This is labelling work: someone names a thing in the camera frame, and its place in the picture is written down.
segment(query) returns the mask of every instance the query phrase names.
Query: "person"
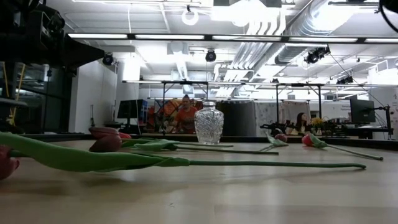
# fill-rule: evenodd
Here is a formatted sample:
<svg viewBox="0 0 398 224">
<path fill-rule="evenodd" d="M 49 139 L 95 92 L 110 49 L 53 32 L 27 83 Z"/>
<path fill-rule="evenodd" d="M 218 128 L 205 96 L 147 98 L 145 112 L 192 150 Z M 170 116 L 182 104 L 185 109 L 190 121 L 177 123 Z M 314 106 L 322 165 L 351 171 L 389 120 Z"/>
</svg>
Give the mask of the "person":
<svg viewBox="0 0 398 224">
<path fill-rule="evenodd" d="M 288 134 L 292 135 L 305 134 L 306 125 L 307 125 L 307 115 L 305 113 L 299 113 L 297 115 L 297 122 L 295 127 L 290 129 Z"/>
<path fill-rule="evenodd" d="M 182 131 L 186 134 L 195 133 L 195 112 L 198 110 L 191 106 L 188 95 L 182 98 L 182 108 L 178 111 L 174 118 L 175 126 L 178 131 Z"/>
</svg>

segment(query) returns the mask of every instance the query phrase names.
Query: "flower arrangement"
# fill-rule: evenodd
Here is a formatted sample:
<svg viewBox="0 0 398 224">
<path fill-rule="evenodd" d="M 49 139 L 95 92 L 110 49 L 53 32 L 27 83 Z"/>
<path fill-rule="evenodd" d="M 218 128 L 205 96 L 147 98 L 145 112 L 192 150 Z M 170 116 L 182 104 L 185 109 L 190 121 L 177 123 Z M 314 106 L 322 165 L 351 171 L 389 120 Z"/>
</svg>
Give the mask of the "flower arrangement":
<svg viewBox="0 0 398 224">
<path fill-rule="evenodd" d="M 322 135 L 323 120 L 321 118 L 312 118 L 311 125 L 314 127 L 314 134 Z"/>
<path fill-rule="evenodd" d="M 323 120 L 321 118 L 312 118 L 311 125 L 314 128 L 322 128 L 323 127 Z"/>
</svg>

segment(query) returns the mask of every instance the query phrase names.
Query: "pink tulip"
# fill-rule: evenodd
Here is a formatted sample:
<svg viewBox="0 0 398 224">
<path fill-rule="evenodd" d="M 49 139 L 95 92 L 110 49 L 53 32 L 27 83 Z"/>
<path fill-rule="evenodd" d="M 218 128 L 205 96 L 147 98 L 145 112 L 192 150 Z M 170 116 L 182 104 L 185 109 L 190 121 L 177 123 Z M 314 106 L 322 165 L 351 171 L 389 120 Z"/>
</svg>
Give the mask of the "pink tulip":
<svg viewBox="0 0 398 224">
<path fill-rule="evenodd" d="M 8 157 L 10 150 L 7 146 L 0 146 L 0 180 L 9 177 L 19 167 L 17 159 Z"/>
</svg>

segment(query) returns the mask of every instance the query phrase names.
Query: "computer screen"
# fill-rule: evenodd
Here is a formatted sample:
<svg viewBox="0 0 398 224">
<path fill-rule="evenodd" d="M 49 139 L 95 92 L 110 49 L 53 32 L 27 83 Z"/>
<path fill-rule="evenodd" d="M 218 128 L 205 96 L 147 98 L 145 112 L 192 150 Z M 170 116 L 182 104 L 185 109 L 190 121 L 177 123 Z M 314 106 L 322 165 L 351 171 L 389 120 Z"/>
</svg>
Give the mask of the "computer screen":
<svg viewBox="0 0 398 224">
<path fill-rule="evenodd" d="M 121 100 L 119 105 L 118 118 L 137 118 L 137 106 L 138 113 L 140 113 L 142 100 Z"/>
<path fill-rule="evenodd" d="M 351 106 L 352 123 L 363 124 L 376 122 L 373 101 L 350 99 L 349 104 Z"/>
</svg>

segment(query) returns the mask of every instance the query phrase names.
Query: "crystal vase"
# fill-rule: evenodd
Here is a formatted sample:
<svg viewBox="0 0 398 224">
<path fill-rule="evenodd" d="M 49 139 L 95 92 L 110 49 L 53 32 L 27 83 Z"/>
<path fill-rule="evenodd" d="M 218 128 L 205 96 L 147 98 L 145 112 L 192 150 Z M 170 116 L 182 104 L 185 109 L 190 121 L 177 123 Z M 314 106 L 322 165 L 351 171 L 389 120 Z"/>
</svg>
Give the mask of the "crystal vase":
<svg viewBox="0 0 398 224">
<path fill-rule="evenodd" d="M 218 144 L 223 133 L 224 113 L 216 110 L 214 102 L 203 102 L 203 109 L 195 113 L 195 129 L 200 144 Z"/>
</svg>

